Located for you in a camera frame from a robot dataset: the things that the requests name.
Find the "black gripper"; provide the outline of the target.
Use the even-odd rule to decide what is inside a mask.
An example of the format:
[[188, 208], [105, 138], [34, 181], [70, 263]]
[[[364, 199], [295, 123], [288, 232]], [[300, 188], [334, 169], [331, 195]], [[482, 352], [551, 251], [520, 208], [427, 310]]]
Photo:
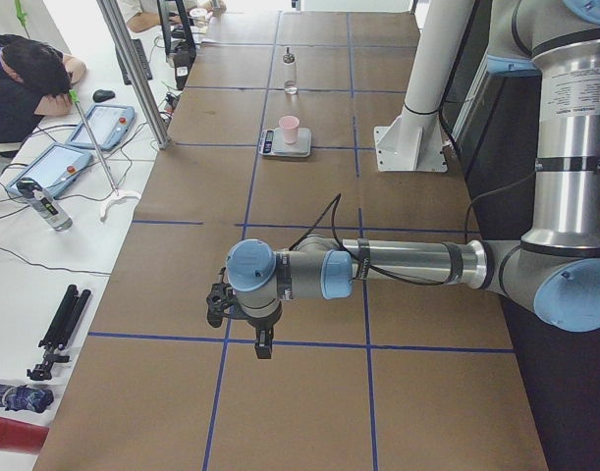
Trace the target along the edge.
[[270, 359], [272, 357], [274, 326], [279, 322], [280, 318], [280, 313], [272, 313], [261, 318], [247, 317], [247, 322], [255, 330], [254, 350], [258, 359]]

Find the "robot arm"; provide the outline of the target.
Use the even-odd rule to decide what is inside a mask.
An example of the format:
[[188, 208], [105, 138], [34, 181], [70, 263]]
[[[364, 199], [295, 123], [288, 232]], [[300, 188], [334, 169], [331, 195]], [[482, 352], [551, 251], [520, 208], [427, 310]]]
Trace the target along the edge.
[[525, 234], [456, 244], [307, 232], [280, 251], [243, 240], [207, 296], [208, 323], [248, 322], [267, 359], [284, 301], [343, 298], [354, 281], [386, 278], [490, 290], [559, 329], [600, 329], [600, 1], [496, 1], [487, 53], [492, 74], [541, 77]]

